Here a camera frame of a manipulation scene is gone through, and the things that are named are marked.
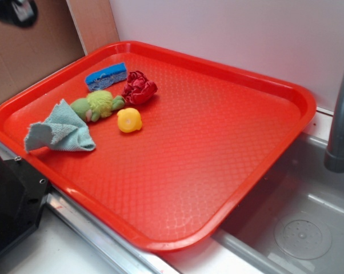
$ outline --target white backsplash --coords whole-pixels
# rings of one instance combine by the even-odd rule
[[[344,0],[110,0],[136,40],[308,88],[334,110],[344,72]]]

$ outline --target sink drain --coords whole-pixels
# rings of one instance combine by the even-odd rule
[[[328,227],[305,213],[283,217],[277,223],[274,234],[280,249],[297,259],[319,258],[332,244]]]

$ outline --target sink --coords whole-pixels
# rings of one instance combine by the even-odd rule
[[[344,273],[344,174],[301,134],[214,237],[264,273]]]

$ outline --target blue sponge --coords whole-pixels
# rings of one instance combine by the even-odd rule
[[[126,77],[125,63],[120,63],[88,75],[86,84],[90,91],[103,90],[113,83],[125,80]]]

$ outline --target green plush toy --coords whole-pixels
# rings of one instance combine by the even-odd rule
[[[109,117],[114,110],[124,107],[125,101],[121,96],[113,98],[106,90],[97,90],[86,98],[75,100],[70,107],[85,122],[97,122],[99,118]]]

